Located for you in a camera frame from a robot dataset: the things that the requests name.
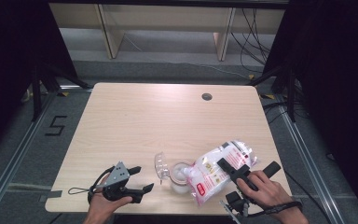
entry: plastic bag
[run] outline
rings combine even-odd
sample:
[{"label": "plastic bag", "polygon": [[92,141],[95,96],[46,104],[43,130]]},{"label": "plastic bag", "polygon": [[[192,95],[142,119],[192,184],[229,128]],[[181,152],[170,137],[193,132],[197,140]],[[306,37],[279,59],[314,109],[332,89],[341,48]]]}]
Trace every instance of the plastic bag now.
[{"label": "plastic bag", "polygon": [[199,157],[192,166],[185,168],[183,172],[187,184],[199,206],[230,181],[229,175],[217,164],[222,158],[237,170],[244,164],[253,167],[257,159],[251,148],[241,141],[234,140],[225,142],[222,146]]}]

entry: gray carpet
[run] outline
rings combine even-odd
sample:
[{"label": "gray carpet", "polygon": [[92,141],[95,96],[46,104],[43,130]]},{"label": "gray carpet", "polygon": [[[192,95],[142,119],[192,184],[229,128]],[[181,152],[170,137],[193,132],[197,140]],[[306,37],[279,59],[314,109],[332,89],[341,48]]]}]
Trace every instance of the gray carpet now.
[{"label": "gray carpet", "polygon": [[[246,78],[238,75],[189,64],[75,62],[75,67],[79,77],[89,84],[108,81],[244,85],[248,82]],[[241,66],[237,65],[220,65],[219,68],[229,72],[241,73],[246,77],[253,74],[246,72]],[[63,79],[59,79],[59,81],[61,84],[68,83]],[[272,81],[271,79],[258,85],[259,93],[270,93],[269,87]],[[12,180],[12,184],[0,203],[0,223],[49,223],[58,215],[47,212],[44,209],[44,203],[39,202],[39,199],[48,193],[48,188],[55,180],[89,96],[89,92],[71,91],[66,97],[55,97],[31,147]],[[262,99],[261,101],[263,105],[276,102],[270,99]],[[13,117],[2,138],[0,144],[0,175],[31,123],[32,108],[32,101],[20,106],[18,113]],[[297,152],[296,145],[285,127],[281,113],[278,107],[274,107],[267,113],[267,119],[270,121],[270,129],[283,166],[310,195],[320,202]],[[58,129],[49,127],[56,116],[66,116],[66,118],[56,119],[56,124],[64,125],[62,133],[57,136],[46,136],[46,133],[58,133]],[[302,105],[296,105],[296,125],[307,143],[313,159],[320,168],[328,188],[333,192],[344,219],[347,223],[358,223],[358,201],[335,162],[325,157],[328,150]],[[328,223],[322,212],[304,191],[289,177],[288,180],[294,197],[303,202],[304,213],[309,218],[310,223]],[[58,217],[54,223],[79,223],[84,216],[85,214],[64,214]],[[119,216],[116,217],[116,223],[130,223],[130,221],[147,223],[147,219],[153,220],[153,218],[161,217]],[[250,219],[249,223],[276,223],[276,221],[270,217],[257,217]]]}]

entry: person's left hand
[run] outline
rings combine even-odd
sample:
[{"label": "person's left hand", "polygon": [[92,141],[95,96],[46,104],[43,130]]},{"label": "person's left hand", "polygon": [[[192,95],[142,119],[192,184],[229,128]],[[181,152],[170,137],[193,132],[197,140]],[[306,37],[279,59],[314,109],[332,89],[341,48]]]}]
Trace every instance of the person's left hand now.
[{"label": "person's left hand", "polygon": [[[101,183],[107,179],[108,175],[103,178]],[[113,213],[121,206],[132,201],[132,197],[124,197],[117,201],[109,201],[104,198],[101,189],[97,189],[89,203],[89,211],[87,213],[84,224],[102,224],[105,223]]]}]

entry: person's right hand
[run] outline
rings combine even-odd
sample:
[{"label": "person's right hand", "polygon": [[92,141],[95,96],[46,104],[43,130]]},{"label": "person's right hand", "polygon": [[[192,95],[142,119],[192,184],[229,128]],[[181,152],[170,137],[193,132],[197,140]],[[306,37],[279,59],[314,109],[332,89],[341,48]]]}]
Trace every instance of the person's right hand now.
[{"label": "person's right hand", "polygon": [[[237,185],[246,196],[255,200],[261,208],[290,203],[293,201],[281,184],[271,181],[263,171],[253,171],[248,175],[248,178],[255,184],[258,191],[249,188],[242,179],[237,179]],[[281,223],[308,223],[305,216],[297,207],[288,208],[280,213],[271,215]]]}]

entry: table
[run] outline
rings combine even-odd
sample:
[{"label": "table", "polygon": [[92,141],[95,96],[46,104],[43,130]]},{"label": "table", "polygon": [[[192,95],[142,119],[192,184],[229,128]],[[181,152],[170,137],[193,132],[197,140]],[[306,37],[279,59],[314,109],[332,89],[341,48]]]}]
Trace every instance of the table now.
[{"label": "table", "polygon": [[[212,100],[204,100],[204,93]],[[127,168],[142,167],[126,187],[155,186],[140,204],[123,206],[119,214],[226,215],[219,201],[236,189],[233,183],[198,207],[190,193],[174,192],[169,180],[159,184],[154,157],[162,151],[169,165],[194,161],[233,139],[252,147],[260,159],[254,169],[264,169],[272,161],[281,164],[254,87],[98,83],[52,187],[62,190],[62,196],[49,198],[46,209],[87,212],[87,194],[69,195],[68,189],[89,188],[105,169],[123,161]],[[282,170],[272,179],[291,194]],[[257,211],[257,206],[250,209]]]}]

